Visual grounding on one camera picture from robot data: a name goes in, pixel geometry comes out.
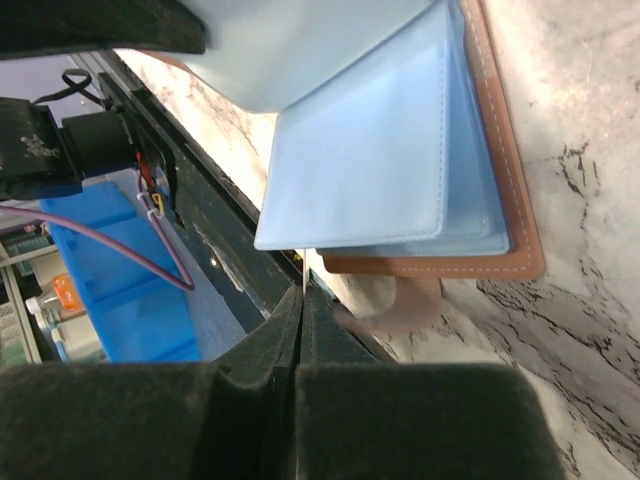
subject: purple hose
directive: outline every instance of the purple hose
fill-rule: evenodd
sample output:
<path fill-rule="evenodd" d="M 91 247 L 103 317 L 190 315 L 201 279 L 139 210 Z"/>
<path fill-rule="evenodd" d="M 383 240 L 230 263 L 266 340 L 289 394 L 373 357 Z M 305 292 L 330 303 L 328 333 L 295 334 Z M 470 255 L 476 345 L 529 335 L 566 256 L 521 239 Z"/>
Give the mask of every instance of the purple hose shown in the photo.
<path fill-rule="evenodd" d="M 152 210 L 149 204 L 147 203 L 146 199 L 144 199 L 144 197 L 143 197 L 143 203 L 145 205 L 145 208 L 148 211 Z M 169 250 L 169 254 L 171 255 L 171 258 L 173 258 L 173 261 L 176 263 L 176 266 L 178 267 L 178 270 L 180 271 L 180 274 L 182 275 L 184 280 L 175 277 L 173 274 L 169 273 L 164 268 L 159 267 L 158 265 L 151 262 L 150 260 L 142 256 L 135 250 L 132 250 L 131 248 L 127 247 L 126 245 L 123 245 L 122 243 L 114 240 L 113 238 L 108 237 L 105 234 L 100 233 L 97 230 L 94 230 L 93 228 L 82 225 L 81 223 L 74 222 L 73 220 L 69 220 L 68 218 L 64 218 L 59 215 L 54 215 L 52 213 L 45 213 L 45 212 L 40 212 L 36 210 L 28 210 L 25 208 L 5 207 L 2 205 L 0 205 L 0 213 L 8 213 L 8 214 L 17 215 L 20 217 L 32 218 L 34 220 L 42 220 L 45 222 L 50 222 L 56 225 L 60 225 L 61 227 L 68 228 L 69 230 L 73 230 L 74 232 L 81 233 L 82 235 L 92 238 L 97 242 L 100 242 L 116 250 L 117 252 L 120 252 L 122 255 L 133 260 L 138 265 L 143 266 L 147 270 L 155 273 L 160 278 L 163 278 L 170 284 L 182 290 L 191 291 L 195 289 L 195 284 L 193 282 L 193 279 L 191 278 L 191 275 L 189 275 L 188 270 L 180 260 L 178 253 L 176 252 L 175 248 L 169 241 L 167 234 L 162 229 L 155 215 L 149 215 L 151 220 L 151 225 L 160 236 L 160 239 L 162 240 L 162 243 L 164 243 L 164 245 L 167 247 L 167 250 Z"/>

